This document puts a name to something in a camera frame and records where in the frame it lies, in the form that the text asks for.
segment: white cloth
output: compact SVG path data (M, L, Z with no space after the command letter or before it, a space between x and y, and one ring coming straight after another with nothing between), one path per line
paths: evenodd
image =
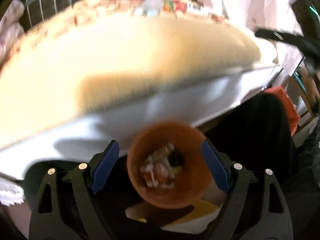
M295 0L198 0L218 15L227 16L238 26L257 27L300 33L290 4ZM292 75L302 54L296 47L277 42L278 63Z
M24 192L22 187L16 183L0 177L0 202L2 205L10 206L22 204Z

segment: orange cloth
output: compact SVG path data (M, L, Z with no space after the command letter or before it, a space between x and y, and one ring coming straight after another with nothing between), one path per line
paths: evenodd
M298 115L296 109L294 108L294 105L290 97L288 96L287 92L283 89L282 86L268 88L265 90L265 92L276 95L284 104L284 108L287 112L288 120L290 124L291 136L293 136L297 130L298 123L300 121L300 116Z

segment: white table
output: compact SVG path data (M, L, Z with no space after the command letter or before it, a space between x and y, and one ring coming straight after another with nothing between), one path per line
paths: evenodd
M199 82L88 114L67 125L39 134L0 152L0 172L23 179L28 168L45 160L88 162L115 139L120 156L145 127L176 120L197 127L262 91L281 67L264 67Z

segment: white shirt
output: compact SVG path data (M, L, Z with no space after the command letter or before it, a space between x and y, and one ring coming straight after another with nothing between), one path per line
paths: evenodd
M290 4L295 0L198 0L213 13L227 16L235 25L251 30L257 27L271 28L301 34ZM278 62L292 75L302 58L293 46L277 42Z

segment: food in bowl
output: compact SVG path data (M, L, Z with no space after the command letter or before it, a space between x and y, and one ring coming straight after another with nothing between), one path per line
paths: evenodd
M183 154L169 142L148 155L140 171L149 188L171 189L174 187L176 175L182 170L183 163Z

